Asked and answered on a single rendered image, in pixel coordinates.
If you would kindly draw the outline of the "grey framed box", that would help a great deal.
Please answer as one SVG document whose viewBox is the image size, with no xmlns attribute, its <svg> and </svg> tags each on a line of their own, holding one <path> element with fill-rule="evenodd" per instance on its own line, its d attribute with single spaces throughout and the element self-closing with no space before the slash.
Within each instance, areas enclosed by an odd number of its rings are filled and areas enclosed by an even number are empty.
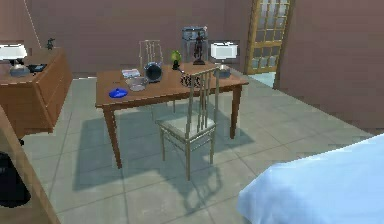
<svg viewBox="0 0 384 224">
<path fill-rule="evenodd" d="M 196 38 L 201 36 L 202 59 L 208 59 L 208 28 L 206 26 L 186 26 L 182 29 L 182 61 L 192 62 L 194 58 L 194 48 Z"/>
</svg>

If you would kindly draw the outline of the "black round object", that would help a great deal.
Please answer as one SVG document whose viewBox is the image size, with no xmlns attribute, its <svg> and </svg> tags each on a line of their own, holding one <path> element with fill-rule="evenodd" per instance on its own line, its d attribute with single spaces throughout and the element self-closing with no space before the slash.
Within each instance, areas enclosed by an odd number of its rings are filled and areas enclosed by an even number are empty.
<svg viewBox="0 0 384 224">
<path fill-rule="evenodd" d="M 0 152 L 0 206 L 25 205 L 31 195 L 8 154 Z"/>
</svg>

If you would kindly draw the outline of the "wooden glass-paned door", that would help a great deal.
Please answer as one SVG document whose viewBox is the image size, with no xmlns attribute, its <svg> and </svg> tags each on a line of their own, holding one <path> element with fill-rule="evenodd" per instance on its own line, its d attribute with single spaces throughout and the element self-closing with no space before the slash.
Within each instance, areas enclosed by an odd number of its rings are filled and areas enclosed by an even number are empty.
<svg viewBox="0 0 384 224">
<path fill-rule="evenodd" d="M 247 75 L 275 72 L 294 0 L 252 0 L 245 57 Z"/>
</svg>

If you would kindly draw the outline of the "pale wooden chair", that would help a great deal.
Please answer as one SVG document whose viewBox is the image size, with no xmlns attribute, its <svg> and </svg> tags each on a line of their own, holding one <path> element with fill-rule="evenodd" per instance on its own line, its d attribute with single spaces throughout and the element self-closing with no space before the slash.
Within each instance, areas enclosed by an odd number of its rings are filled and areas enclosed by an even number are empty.
<svg viewBox="0 0 384 224">
<path fill-rule="evenodd" d="M 143 40 L 139 42 L 140 69 L 145 76 L 144 67 L 149 62 L 163 63 L 162 49 L 159 40 Z"/>
<path fill-rule="evenodd" d="M 188 108 L 186 115 L 171 114 L 156 120 L 160 129 L 162 160 L 165 160 L 165 141 L 169 141 L 185 154 L 186 178 L 190 180 L 191 152 L 210 144 L 209 159 L 213 163 L 217 127 L 219 79 L 218 67 L 191 75 L 201 77 L 201 87 L 187 88 Z"/>
</svg>

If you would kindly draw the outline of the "brown wooden chest of drawers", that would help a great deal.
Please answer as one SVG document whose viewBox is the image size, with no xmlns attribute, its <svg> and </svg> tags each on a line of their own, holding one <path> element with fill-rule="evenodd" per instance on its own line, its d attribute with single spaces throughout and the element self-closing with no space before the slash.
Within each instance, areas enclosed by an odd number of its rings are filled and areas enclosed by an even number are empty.
<svg viewBox="0 0 384 224">
<path fill-rule="evenodd" d="M 12 77 L 9 65 L 0 63 L 0 106 L 19 139 L 53 132 L 72 82 L 63 48 L 40 49 L 27 56 L 24 63 L 46 67 L 42 72 Z"/>
</svg>

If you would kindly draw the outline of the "green apple lamp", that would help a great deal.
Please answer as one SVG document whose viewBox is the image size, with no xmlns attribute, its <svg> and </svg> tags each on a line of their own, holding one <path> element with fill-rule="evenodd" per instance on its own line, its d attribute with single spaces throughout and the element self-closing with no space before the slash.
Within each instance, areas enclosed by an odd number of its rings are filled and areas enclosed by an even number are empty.
<svg viewBox="0 0 384 224">
<path fill-rule="evenodd" d="M 181 61 L 181 54 L 179 51 L 174 50 L 171 53 L 171 60 L 173 61 L 173 70 L 178 70 L 179 69 L 179 62 Z"/>
</svg>

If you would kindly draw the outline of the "black patterned box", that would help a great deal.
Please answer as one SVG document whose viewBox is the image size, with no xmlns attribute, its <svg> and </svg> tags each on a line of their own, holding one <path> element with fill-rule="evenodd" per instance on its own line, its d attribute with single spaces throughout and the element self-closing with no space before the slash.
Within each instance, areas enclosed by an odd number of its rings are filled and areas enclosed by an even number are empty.
<svg viewBox="0 0 384 224">
<path fill-rule="evenodd" d="M 195 88 L 201 87 L 201 77 L 199 75 L 191 75 L 188 73 L 183 73 L 180 77 L 180 83 L 184 87 L 190 88 L 194 86 Z"/>
</svg>

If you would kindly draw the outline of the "blue plate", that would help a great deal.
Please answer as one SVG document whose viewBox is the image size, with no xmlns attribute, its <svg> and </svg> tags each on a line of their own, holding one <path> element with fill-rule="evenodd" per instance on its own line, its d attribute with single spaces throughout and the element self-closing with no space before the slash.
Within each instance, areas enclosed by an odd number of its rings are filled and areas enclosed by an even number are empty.
<svg viewBox="0 0 384 224">
<path fill-rule="evenodd" d="M 123 98 L 128 94 L 128 91 L 123 88 L 116 88 L 114 90 L 111 90 L 109 92 L 110 98 Z"/>
</svg>

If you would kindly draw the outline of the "white shade table lamp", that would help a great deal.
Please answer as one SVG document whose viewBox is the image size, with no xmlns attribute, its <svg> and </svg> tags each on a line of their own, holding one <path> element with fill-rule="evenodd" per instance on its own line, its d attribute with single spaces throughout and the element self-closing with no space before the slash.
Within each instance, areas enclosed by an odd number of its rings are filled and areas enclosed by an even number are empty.
<svg viewBox="0 0 384 224">
<path fill-rule="evenodd" d="M 211 44 L 211 57 L 218 67 L 218 71 L 215 72 L 217 78 L 226 79 L 231 75 L 227 63 L 237 58 L 237 48 L 238 45 L 230 41 Z"/>
<path fill-rule="evenodd" d="M 9 69 L 12 77 L 22 77 L 30 73 L 23 59 L 27 51 L 23 44 L 2 44 L 0 45 L 0 61 L 8 60 L 11 64 Z"/>
</svg>

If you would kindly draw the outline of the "brown wooden table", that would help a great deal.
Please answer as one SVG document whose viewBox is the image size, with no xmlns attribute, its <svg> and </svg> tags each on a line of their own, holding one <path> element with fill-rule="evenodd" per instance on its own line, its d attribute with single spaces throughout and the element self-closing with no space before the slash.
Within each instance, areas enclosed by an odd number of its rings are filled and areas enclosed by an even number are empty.
<svg viewBox="0 0 384 224">
<path fill-rule="evenodd" d="M 118 88 L 129 89 L 121 71 L 107 71 L 99 72 L 97 74 L 95 107 L 100 108 L 103 111 L 118 168 L 122 167 L 122 163 L 117 140 L 117 126 L 114 112 L 122 109 L 187 99 L 189 97 L 189 89 L 180 83 L 181 73 L 173 70 L 171 65 L 163 65 L 162 69 L 162 79 L 159 82 L 148 84 L 142 91 L 130 91 L 122 98 L 109 97 L 109 93 L 112 90 Z M 248 84 L 249 82 L 235 70 L 230 70 L 229 77 L 220 80 L 219 91 L 233 93 L 230 124 L 231 139 L 235 137 L 236 133 L 242 87 Z"/>
</svg>

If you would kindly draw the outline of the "light blue bed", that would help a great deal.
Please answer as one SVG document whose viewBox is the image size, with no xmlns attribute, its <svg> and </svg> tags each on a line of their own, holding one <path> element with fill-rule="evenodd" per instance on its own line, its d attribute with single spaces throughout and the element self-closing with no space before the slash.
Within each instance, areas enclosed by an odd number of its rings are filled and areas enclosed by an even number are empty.
<svg viewBox="0 0 384 224">
<path fill-rule="evenodd" d="M 252 224 L 384 224 L 384 134 L 270 166 L 237 210 Z"/>
</svg>

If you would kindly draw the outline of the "grey glass bowl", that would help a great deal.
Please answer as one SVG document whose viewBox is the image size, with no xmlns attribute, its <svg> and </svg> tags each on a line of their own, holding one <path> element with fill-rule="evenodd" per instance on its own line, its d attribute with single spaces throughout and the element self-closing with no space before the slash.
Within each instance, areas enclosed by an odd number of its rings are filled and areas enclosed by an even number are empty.
<svg viewBox="0 0 384 224">
<path fill-rule="evenodd" d="M 142 91 L 146 88 L 148 79 L 146 77 L 137 76 L 127 78 L 125 82 L 131 91 Z"/>
</svg>

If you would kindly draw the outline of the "brown wooden furniture edge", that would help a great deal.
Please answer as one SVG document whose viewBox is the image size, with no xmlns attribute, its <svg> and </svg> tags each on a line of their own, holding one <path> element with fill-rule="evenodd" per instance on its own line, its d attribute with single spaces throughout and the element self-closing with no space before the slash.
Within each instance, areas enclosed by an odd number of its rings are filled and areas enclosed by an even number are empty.
<svg viewBox="0 0 384 224">
<path fill-rule="evenodd" d="M 22 206 L 0 206 L 0 224 L 61 224 L 44 188 L 0 106 L 0 152 L 11 158 L 31 198 Z"/>
</svg>

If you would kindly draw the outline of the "dark human statue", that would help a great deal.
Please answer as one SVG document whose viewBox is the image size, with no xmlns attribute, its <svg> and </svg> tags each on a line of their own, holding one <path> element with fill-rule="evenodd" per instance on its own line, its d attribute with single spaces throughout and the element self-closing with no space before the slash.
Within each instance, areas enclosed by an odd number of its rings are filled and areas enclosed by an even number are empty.
<svg viewBox="0 0 384 224">
<path fill-rule="evenodd" d="M 200 33 L 197 33 L 197 37 L 195 39 L 195 47 L 194 47 L 194 57 L 195 57 L 195 61 L 193 62 L 194 65 L 205 64 L 205 62 L 202 60 L 203 41 L 204 41 L 204 38 L 201 36 Z"/>
</svg>

